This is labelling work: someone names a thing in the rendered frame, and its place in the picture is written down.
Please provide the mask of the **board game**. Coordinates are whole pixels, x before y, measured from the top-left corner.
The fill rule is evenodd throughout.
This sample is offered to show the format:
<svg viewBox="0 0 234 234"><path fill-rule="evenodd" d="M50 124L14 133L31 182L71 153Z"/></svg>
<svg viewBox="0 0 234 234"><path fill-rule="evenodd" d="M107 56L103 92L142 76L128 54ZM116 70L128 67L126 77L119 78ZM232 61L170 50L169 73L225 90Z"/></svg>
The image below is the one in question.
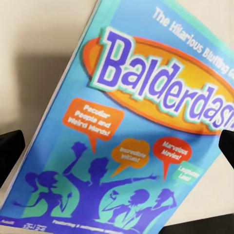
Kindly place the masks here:
<svg viewBox="0 0 234 234"><path fill-rule="evenodd" d="M234 132L234 50L176 0L97 0L0 225L158 234Z"/></svg>

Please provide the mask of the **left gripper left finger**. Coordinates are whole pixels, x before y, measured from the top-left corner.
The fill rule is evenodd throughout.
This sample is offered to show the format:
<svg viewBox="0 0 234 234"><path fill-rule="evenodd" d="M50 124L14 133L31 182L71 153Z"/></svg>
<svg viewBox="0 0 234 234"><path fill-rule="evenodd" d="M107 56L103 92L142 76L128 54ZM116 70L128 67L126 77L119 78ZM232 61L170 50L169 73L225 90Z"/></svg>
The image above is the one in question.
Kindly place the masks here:
<svg viewBox="0 0 234 234"><path fill-rule="evenodd" d="M0 188L25 149L21 130L0 135Z"/></svg>

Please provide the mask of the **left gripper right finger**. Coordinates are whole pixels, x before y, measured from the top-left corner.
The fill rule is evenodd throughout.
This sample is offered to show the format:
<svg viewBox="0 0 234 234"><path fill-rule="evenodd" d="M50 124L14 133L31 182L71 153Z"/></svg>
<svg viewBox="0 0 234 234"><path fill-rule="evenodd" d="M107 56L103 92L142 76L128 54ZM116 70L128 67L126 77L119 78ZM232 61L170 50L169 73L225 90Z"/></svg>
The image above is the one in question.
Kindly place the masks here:
<svg viewBox="0 0 234 234"><path fill-rule="evenodd" d="M234 132L223 130L218 146L234 169Z"/></svg>

